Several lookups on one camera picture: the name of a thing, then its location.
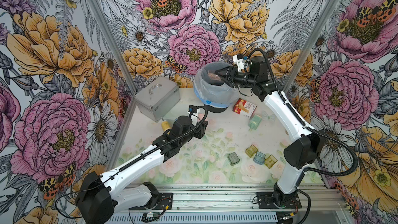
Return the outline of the yellow pencil sharpener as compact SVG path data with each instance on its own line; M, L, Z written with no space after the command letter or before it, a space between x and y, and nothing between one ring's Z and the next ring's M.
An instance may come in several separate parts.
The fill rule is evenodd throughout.
M172 128L171 125L170 125L170 123L169 123L167 120L162 121L161 127L162 127L162 130L163 130L164 132L167 132L167 131L169 131L169 130Z

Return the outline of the grey green shavings tray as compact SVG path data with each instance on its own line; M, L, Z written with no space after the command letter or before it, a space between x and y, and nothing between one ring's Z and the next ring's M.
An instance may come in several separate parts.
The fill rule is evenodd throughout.
M240 158L237 155L237 153L235 153L235 152L229 153L227 155L227 158L228 158L231 166L237 165L240 162Z

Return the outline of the yellow transparent shavings tray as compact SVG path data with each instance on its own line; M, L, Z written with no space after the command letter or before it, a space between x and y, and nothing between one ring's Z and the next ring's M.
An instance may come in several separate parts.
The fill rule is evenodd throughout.
M250 145L245 149L245 154L252 158L258 152L258 148L255 145Z

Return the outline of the mint green pencil sharpener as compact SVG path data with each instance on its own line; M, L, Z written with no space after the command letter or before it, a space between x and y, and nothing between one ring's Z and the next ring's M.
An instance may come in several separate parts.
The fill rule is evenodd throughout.
M256 130L259 127L261 121L262 117L260 115L257 114L253 115L248 124L249 130L250 131Z

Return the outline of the blue transparent shavings tray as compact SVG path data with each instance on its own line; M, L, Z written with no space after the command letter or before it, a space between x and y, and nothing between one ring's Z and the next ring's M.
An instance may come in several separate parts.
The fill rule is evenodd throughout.
M259 164L259 165L264 165L265 162L265 154L257 151L256 154L254 155L253 158L254 163Z

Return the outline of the pink transparent shavings tray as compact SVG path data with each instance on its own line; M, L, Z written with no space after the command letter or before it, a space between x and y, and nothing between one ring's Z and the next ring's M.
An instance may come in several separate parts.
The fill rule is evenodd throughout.
M208 77L212 81L219 81L219 82L221 81L221 78L215 73L208 73Z

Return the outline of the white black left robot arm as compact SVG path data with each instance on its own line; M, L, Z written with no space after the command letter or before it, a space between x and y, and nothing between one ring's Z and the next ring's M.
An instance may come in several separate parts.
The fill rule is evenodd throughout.
M85 223L104 224L118 210L153 208L159 192L152 183L145 182L131 189L127 188L128 185L177 155L191 139L201 139L207 126L205 118L193 124L190 116L180 116L169 130L135 158L100 175L89 173L75 201Z

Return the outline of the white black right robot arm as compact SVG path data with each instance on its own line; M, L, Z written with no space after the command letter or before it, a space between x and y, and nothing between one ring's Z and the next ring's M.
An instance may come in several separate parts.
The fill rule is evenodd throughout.
M286 165L272 194L276 207L286 207L295 200L305 172L320 155L325 138L311 131L312 126L278 88L268 60L254 57L246 72L230 65L216 70L215 74L232 88L250 88L273 111L287 131L291 144L284 149Z

